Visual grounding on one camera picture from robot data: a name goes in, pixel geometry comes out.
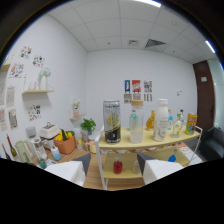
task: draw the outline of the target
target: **shelf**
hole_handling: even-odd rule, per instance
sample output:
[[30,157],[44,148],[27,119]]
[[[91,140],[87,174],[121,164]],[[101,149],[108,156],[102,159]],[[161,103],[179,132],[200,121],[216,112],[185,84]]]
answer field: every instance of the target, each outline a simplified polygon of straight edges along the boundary
[[9,70],[10,65],[11,65],[10,63],[3,64],[3,65],[2,65],[2,67],[1,67],[0,72],[5,72],[5,71],[8,71],[8,70]]
[[84,116],[85,116],[85,114],[81,114],[78,117],[71,117],[70,120],[75,120],[76,121],[76,120],[78,120],[78,119],[80,119],[80,118],[82,118]]
[[130,131],[128,127],[121,127],[121,141],[116,144],[110,144],[105,141],[105,133],[102,133],[102,136],[99,141],[100,149],[108,150],[117,150],[117,149],[146,149],[151,147],[165,146],[176,144],[178,142],[184,142],[190,139],[194,139],[200,136],[200,133],[195,131],[193,135],[187,135],[185,133],[186,126],[184,126],[180,133],[180,138],[172,137],[172,130],[167,130],[166,140],[163,142],[158,142],[153,139],[153,131],[148,131],[144,127],[143,131],[143,140],[141,143],[131,143],[130,142]]
[[26,90],[22,94],[27,94],[27,93],[51,93],[54,92],[54,90]]
[[[181,164],[183,167],[186,167],[190,160],[184,155],[184,153],[177,148],[166,147],[164,149],[156,149],[154,151],[142,152],[145,155],[151,156],[158,160],[168,161],[169,157],[173,154],[174,149],[177,149],[176,153],[176,161],[175,163]],[[115,161],[116,155],[119,155],[122,161],[122,173],[114,174],[113,172],[113,163]],[[134,161],[137,160],[137,153],[107,153],[104,168],[103,168],[103,176],[107,179],[135,179],[142,178],[142,174],[134,174],[132,173],[132,168],[134,165]]]

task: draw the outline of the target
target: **door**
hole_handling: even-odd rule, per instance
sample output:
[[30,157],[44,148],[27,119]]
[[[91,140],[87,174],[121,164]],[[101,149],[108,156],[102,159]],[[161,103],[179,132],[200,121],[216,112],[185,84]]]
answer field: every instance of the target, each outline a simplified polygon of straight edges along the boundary
[[193,65],[198,92],[197,126],[203,132],[210,129],[214,122],[215,93],[212,74],[207,61]]

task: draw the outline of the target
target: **white bottle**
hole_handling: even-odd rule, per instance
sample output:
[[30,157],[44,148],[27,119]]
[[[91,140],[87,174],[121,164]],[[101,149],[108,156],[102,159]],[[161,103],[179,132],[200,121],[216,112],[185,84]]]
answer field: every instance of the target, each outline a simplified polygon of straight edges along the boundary
[[158,99],[155,113],[153,139],[162,142],[165,140],[167,128],[169,125],[168,100]]
[[143,101],[132,100],[131,104],[130,141],[132,143],[140,143],[143,138]]

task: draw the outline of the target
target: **kitchen appliance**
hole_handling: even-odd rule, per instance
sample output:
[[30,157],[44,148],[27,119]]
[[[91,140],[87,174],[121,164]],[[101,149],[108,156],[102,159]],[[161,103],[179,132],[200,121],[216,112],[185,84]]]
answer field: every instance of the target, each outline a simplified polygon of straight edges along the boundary
[[28,145],[27,141],[17,141],[15,144],[15,147],[19,153],[20,159],[22,160],[23,163],[33,163],[29,153],[28,153]]
[[50,122],[47,123],[47,126],[40,129],[40,139],[45,148],[51,149],[53,146],[55,147],[54,137],[59,135],[59,131],[59,127],[50,124]]

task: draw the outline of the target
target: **basket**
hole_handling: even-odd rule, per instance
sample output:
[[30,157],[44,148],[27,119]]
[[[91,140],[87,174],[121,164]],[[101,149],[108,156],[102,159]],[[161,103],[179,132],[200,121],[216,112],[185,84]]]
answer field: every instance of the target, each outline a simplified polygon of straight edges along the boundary
[[73,135],[70,139],[66,141],[57,141],[54,137],[54,143],[58,147],[60,153],[70,154],[76,148],[75,136]]

